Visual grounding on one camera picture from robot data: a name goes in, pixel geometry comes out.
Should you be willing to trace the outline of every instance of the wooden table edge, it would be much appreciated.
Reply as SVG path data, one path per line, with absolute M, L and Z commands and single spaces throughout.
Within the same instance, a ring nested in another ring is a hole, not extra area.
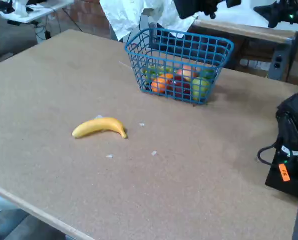
M 32 216 L 38 218 L 39 220 L 49 224 L 50 226 L 54 227 L 55 229 L 63 232 L 64 234 L 73 237 L 77 240 L 94 240 L 92 237 L 84 234 L 81 231 L 76 230 L 75 228 L 69 226 L 68 224 L 60 221 L 59 219 L 45 213 L 44 211 L 40 210 L 39 208 L 27 203 L 26 201 L 22 200 L 19 197 L 9 193 L 8 191 L 2 189 L 0 187 L 0 197 L 10 201 L 11 203 L 17 205 L 20 209 L 26 211 L 27 213 L 31 214 Z

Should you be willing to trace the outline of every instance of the white plastic bag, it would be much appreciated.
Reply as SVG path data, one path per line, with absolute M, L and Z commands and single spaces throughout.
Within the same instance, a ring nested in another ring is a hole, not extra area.
M 28 13 L 25 9 L 25 5 L 29 0 L 14 0 L 12 7 L 14 8 L 14 13 L 20 15 L 21 17 L 27 17 Z

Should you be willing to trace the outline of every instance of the banana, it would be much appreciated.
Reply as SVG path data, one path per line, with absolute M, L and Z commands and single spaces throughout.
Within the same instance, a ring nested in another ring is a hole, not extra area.
M 124 139 L 127 138 L 122 122 L 113 117 L 101 117 L 86 121 L 73 130 L 72 136 L 79 138 L 100 130 L 115 131 L 120 133 Z

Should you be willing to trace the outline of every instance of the orange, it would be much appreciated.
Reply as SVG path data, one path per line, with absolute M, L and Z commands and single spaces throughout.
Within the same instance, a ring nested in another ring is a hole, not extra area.
M 164 93 L 167 84 L 170 84 L 172 82 L 173 74 L 166 73 L 159 75 L 156 79 L 153 79 L 151 83 L 151 89 L 155 93 Z

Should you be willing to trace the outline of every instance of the green apple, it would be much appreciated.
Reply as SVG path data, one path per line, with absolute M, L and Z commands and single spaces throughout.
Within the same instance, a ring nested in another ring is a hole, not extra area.
M 192 99 L 198 101 L 204 97 L 210 87 L 210 82 L 207 78 L 196 77 L 192 80 Z
M 205 68 L 201 71 L 200 73 L 200 77 L 203 77 L 205 79 L 212 79 L 214 78 L 214 73 L 215 73 L 215 70 L 212 69 L 212 68 Z

